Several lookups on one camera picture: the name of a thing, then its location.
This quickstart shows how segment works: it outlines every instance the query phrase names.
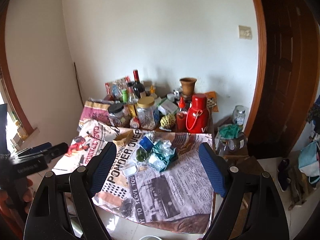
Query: gold jar lid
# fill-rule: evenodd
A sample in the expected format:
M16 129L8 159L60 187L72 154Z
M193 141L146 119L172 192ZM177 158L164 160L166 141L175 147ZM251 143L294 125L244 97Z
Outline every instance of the gold jar lid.
M143 97L138 100L137 105L141 108L148 108L150 106L153 106L154 103L155 99L153 97Z

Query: newspaper print tablecloth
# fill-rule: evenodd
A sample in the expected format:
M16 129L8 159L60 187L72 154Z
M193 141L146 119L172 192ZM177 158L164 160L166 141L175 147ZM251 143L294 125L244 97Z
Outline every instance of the newspaper print tablecloth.
M58 175L87 165L107 141L128 130L87 120L52 171ZM214 205L212 187L198 157L198 148L202 142L212 146L211 134L157 132L156 138L170 140L177 148L178 160L161 173L145 163L139 166L136 174L125 177L121 168L127 160L135 159L139 141L145 133L135 129L128 145L117 147L116 160L93 202L113 214L144 225L180 233L204 233Z

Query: thermos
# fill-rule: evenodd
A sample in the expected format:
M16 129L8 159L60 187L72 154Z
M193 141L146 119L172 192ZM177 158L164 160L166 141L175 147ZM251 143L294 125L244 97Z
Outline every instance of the thermos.
M205 94L194 94L192 105L187 114L187 130L189 133L204 133L207 130L209 111Z

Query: custard apple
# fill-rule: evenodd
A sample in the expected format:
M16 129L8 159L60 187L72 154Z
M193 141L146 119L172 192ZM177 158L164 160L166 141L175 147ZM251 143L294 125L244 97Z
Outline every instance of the custard apple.
M165 129L172 128L176 123L176 117L173 114L168 114L161 118L160 125Z

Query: black jar lid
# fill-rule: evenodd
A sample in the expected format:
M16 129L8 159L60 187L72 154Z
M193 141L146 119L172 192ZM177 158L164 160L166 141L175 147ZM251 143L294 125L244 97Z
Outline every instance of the black jar lid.
M109 114L117 114L120 111L122 111L123 108L124 108L123 103L113 104L113 105L109 106L108 112L109 112Z

